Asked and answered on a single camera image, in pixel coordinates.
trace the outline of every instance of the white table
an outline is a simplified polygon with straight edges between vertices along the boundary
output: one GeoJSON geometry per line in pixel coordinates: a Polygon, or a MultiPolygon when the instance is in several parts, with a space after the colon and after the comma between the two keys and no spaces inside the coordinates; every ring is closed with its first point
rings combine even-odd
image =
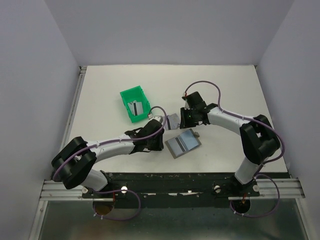
{"type": "MultiPolygon", "coordinates": [[[[163,107],[167,114],[185,105],[182,94],[192,82],[208,80],[221,89],[221,105],[242,115],[271,117],[254,66],[214,65],[106,65],[88,66],[79,95],[69,141],[82,136],[86,141],[112,139],[127,130],[143,127],[147,120],[131,123],[120,92],[141,86],[151,106],[163,107]]],[[[217,103],[217,90],[206,83],[191,87],[207,104],[217,103]]],[[[160,115],[160,110],[153,114],[160,115]]],[[[235,172],[244,153],[241,138],[219,126],[202,125],[193,129],[202,145],[173,159],[167,146],[162,151],[119,155],[94,165],[105,172],[201,173],[235,172]]],[[[185,129],[165,131],[163,141],[185,129]]],[[[269,163],[262,172],[287,172],[284,159],[269,163]]]]}

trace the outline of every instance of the green tray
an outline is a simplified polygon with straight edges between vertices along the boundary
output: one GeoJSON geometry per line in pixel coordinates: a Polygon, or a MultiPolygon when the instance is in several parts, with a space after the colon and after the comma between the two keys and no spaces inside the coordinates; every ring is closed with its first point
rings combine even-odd
{"type": "Polygon", "coordinates": [[[148,117],[151,107],[141,86],[136,86],[128,90],[122,91],[120,92],[120,95],[122,97],[123,104],[128,112],[129,118],[132,123],[136,123],[148,117]],[[137,102],[142,102],[143,113],[137,116],[132,114],[128,106],[128,103],[131,103],[134,100],[136,100],[137,102]]]}

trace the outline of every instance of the wall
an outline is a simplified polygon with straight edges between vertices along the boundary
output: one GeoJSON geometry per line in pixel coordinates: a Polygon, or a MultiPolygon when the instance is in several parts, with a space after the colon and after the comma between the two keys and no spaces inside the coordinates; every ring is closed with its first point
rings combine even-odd
{"type": "Polygon", "coordinates": [[[79,73],[43,0],[0,5],[0,238],[28,239],[79,73]]]}
{"type": "Polygon", "coordinates": [[[286,142],[287,166],[302,183],[316,227],[320,226],[319,10],[319,0],[296,0],[257,67],[273,123],[286,142]]]}
{"type": "Polygon", "coordinates": [[[293,2],[45,1],[80,65],[256,65],[293,2]]]}

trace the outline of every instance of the cable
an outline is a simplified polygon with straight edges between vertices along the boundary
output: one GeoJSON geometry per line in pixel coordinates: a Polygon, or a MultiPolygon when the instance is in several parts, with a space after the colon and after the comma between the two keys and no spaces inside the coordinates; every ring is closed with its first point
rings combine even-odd
{"type": "Polygon", "coordinates": [[[273,207],[273,209],[267,213],[264,213],[264,214],[261,214],[261,215],[249,215],[249,214],[244,214],[244,213],[239,213],[235,210],[234,208],[234,204],[232,201],[230,201],[230,208],[231,210],[233,211],[234,214],[236,215],[239,215],[239,216],[242,216],[242,217],[245,217],[245,218],[263,218],[263,217],[266,217],[266,216],[269,216],[271,214],[273,214],[279,207],[279,204],[280,204],[280,191],[279,191],[279,188],[276,184],[276,182],[269,176],[265,175],[265,174],[262,174],[262,173],[258,173],[256,176],[257,177],[265,177],[267,179],[269,179],[275,186],[275,189],[276,189],[276,192],[277,192],[277,195],[278,195],[278,198],[277,198],[277,201],[276,201],[276,204],[275,206],[273,207]]]}
{"type": "MultiPolygon", "coordinates": [[[[280,159],[281,157],[283,157],[283,155],[285,154],[285,151],[286,151],[286,146],[285,146],[285,142],[283,141],[282,137],[281,137],[272,127],[270,127],[269,125],[267,125],[267,124],[265,124],[265,123],[263,123],[263,122],[261,122],[261,121],[258,121],[258,120],[256,120],[256,119],[253,119],[253,118],[250,118],[250,117],[241,116],[241,115],[235,114],[235,113],[233,113],[233,112],[229,112],[229,111],[224,110],[224,109],[221,107],[221,104],[220,104],[220,100],[221,100],[221,90],[220,90],[220,88],[218,87],[218,85],[216,85],[215,83],[213,83],[213,82],[211,82],[211,81],[205,81],[205,80],[195,81],[195,82],[191,83],[191,84],[186,88],[186,90],[184,91],[184,93],[187,95],[187,91],[189,90],[189,88],[190,88],[191,86],[195,85],[195,84],[198,84],[198,83],[207,83],[207,84],[211,84],[211,85],[215,86],[215,88],[218,90],[218,108],[220,109],[221,112],[226,113],[226,114],[228,114],[228,115],[230,115],[230,116],[239,118],[239,119],[245,119],[245,120],[247,120],[247,121],[252,121],[252,122],[255,122],[255,123],[257,123],[257,124],[260,124],[260,125],[262,125],[263,127],[271,130],[271,131],[278,137],[278,139],[280,140],[281,145],[282,145],[282,150],[281,150],[280,155],[277,156],[277,157],[275,157],[275,158],[273,158],[273,159],[271,159],[271,160],[264,161],[264,162],[263,162],[263,165],[265,165],[265,164],[267,164],[267,163],[274,162],[274,161],[280,159]]],[[[258,172],[260,172],[260,170],[262,169],[263,165],[261,165],[261,166],[259,167],[259,169],[257,170],[256,174],[257,174],[258,172]]]]}
{"type": "Polygon", "coordinates": [[[129,190],[129,189],[126,189],[126,190],[118,189],[118,190],[112,190],[112,191],[94,191],[94,192],[96,192],[98,194],[112,194],[112,193],[118,193],[118,192],[124,192],[124,191],[132,193],[136,197],[136,199],[138,200],[138,209],[135,212],[135,214],[133,214],[130,217],[126,217],[126,218],[109,217],[109,216],[106,216],[106,215],[97,214],[96,208],[94,206],[92,206],[93,211],[94,211],[94,215],[95,216],[97,215],[100,218],[104,218],[104,219],[108,219],[108,220],[114,220],[114,221],[128,221],[128,220],[131,220],[131,219],[135,218],[136,216],[138,216],[140,214],[140,212],[141,212],[141,200],[140,200],[140,197],[138,196],[138,194],[135,193],[134,191],[129,190]]]}
{"type": "MultiPolygon", "coordinates": [[[[151,111],[153,109],[161,109],[163,114],[164,114],[164,122],[162,124],[162,126],[157,130],[155,131],[154,133],[150,134],[149,136],[144,136],[144,137],[140,137],[140,138],[129,138],[129,139],[122,139],[121,141],[122,142],[135,142],[135,141],[141,141],[141,140],[146,140],[146,139],[149,139],[149,138],[152,138],[153,136],[157,135],[158,133],[160,133],[162,131],[162,129],[164,129],[165,125],[166,125],[166,122],[167,122],[167,113],[166,111],[160,107],[160,106],[154,106],[150,109],[149,111],[149,114],[151,113],[151,111]]],[[[106,144],[111,144],[111,143],[117,143],[117,142],[120,142],[119,139],[112,139],[112,140],[107,140],[107,141],[103,141],[103,142],[100,142],[100,146],[101,145],[106,145],[106,144]]],[[[58,169],[55,171],[54,175],[53,175],[53,181],[56,181],[57,180],[57,177],[58,177],[58,174],[59,172],[61,171],[61,169],[64,168],[64,166],[70,162],[75,156],[81,154],[82,152],[86,151],[86,150],[89,150],[89,149],[92,149],[92,148],[95,148],[97,145],[96,144],[93,144],[93,145],[90,145],[90,146],[86,146],[85,148],[82,148],[80,149],[79,151],[75,152],[74,154],[72,154],[67,160],[64,161],[64,163],[62,163],[60,165],[60,167],[58,167],[58,169]]]]}

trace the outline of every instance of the purple cable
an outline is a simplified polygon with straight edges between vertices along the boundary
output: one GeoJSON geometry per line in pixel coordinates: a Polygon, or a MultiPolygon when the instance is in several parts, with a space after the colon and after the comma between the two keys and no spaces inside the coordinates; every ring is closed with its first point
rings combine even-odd
{"type": "MultiPolygon", "coordinates": [[[[275,157],[275,158],[273,158],[273,159],[271,159],[271,160],[264,161],[264,162],[263,162],[263,165],[265,165],[265,164],[267,164],[267,163],[274,162],[274,161],[280,159],[280,158],[285,154],[285,151],[286,151],[285,142],[283,141],[282,137],[281,137],[272,127],[270,127],[269,125],[267,125],[267,124],[265,124],[265,123],[263,123],[263,122],[261,122],[261,121],[255,120],[255,119],[253,119],[253,118],[241,116],[241,115],[235,114],[235,113],[233,113],[233,112],[226,111],[226,110],[224,110],[224,109],[221,107],[221,104],[220,104],[220,100],[221,100],[221,90],[220,90],[220,88],[218,87],[218,85],[216,85],[215,83],[213,83],[213,82],[211,82],[211,81],[205,81],[205,80],[195,81],[195,82],[191,83],[191,84],[186,88],[186,90],[184,91],[184,93],[187,94],[188,89],[189,89],[191,86],[193,86],[193,85],[195,85],[195,84],[198,84],[198,83],[207,83],[207,84],[211,84],[211,85],[215,86],[215,88],[218,90],[218,108],[220,109],[221,112],[226,113],[226,114],[228,114],[228,115],[230,115],[230,116],[239,118],[239,119],[245,119],[245,120],[247,120],[247,121],[252,121],[252,122],[255,122],[255,123],[257,123],[257,124],[260,124],[260,125],[264,126],[265,128],[271,130],[271,131],[278,137],[278,139],[280,140],[281,145],[282,145],[282,150],[281,150],[280,155],[277,156],[277,157],[275,157]]],[[[258,169],[258,171],[256,172],[256,174],[257,174],[258,172],[260,172],[260,170],[262,169],[263,165],[261,165],[261,166],[259,167],[259,169],[258,169]]]]}
{"type": "Polygon", "coordinates": [[[118,193],[118,192],[129,192],[129,193],[132,193],[134,196],[136,196],[136,198],[138,199],[138,209],[135,212],[135,214],[133,214],[130,217],[118,218],[118,217],[108,217],[106,215],[99,215],[99,214],[97,214],[96,208],[93,206],[94,213],[99,217],[102,217],[102,218],[108,219],[108,220],[114,220],[114,221],[128,221],[128,220],[131,220],[131,219],[135,218],[136,216],[138,216],[139,213],[141,212],[141,200],[140,200],[140,197],[138,196],[138,194],[136,194],[134,191],[131,191],[129,189],[127,189],[127,190],[118,189],[118,190],[112,190],[112,191],[94,191],[94,192],[99,193],[99,194],[112,194],[112,193],[118,193]]]}
{"type": "Polygon", "coordinates": [[[245,217],[245,218],[263,218],[263,217],[266,217],[266,216],[269,216],[269,215],[273,214],[278,209],[279,204],[280,204],[280,191],[279,191],[279,188],[278,188],[276,182],[271,177],[269,177],[269,176],[267,176],[265,174],[262,174],[262,173],[258,173],[255,177],[256,178],[257,177],[265,177],[265,178],[269,179],[274,184],[276,192],[277,192],[277,195],[278,195],[277,202],[276,202],[275,206],[273,207],[273,209],[271,211],[269,211],[269,212],[267,212],[265,214],[261,214],[261,215],[249,215],[249,214],[246,214],[245,215],[245,214],[237,212],[235,210],[235,208],[234,208],[233,202],[230,201],[230,208],[231,208],[231,210],[233,211],[234,214],[242,216],[242,217],[245,217]]]}
{"type": "MultiPolygon", "coordinates": [[[[166,125],[166,122],[167,122],[167,113],[166,111],[160,107],[160,106],[154,106],[150,109],[150,112],[153,110],[153,109],[161,109],[163,114],[164,114],[164,122],[162,124],[162,126],[157,130],[155,131],[154,133],[150,134],[149,136],[144,136],[144,137],[140,137],[140,138],[126,138],[126,139],[122,139],[121,141],[122,142],[135,142],[135,141],[141,141],[141,140],[146,140],[146,139],[149,139],[149,138],[152,138],[153,136],[157,135],[158,133],[160,133],[162,131],[162,129],[164,129],[165,125],[166,125]]],[[[119,139],[112,139],[112,140],[107,140],[107,141],[103,141],[103,142],[100,142],[100,146],[101,145],[106,145],[106,144],[111,144],[111,143],[117,143],[119,142],[120,140],[119,139]]],[[[64,168],[64,166],[70,162],[75,156],[81,154],[82,152],[86,151],[86,150],[89,150],[89,149],[92,149],[92,148],[95,148],[97,145],[96,144],[93,144],[93,145],[90,145],[90,146],[86,146],[85,148],[82,148],[80,149],[79,151],[75,152],[74,154],[72,154],[67,160],[64,161],[64,163],[61,164],[60,167],[58,167],[58,169],[55,171],[54,175],[53,175],[53,181],[56,181],[57,180],[57,177],[58,177],[58,174],[59,172],[61,171],[62,168],[64,168]]]]}

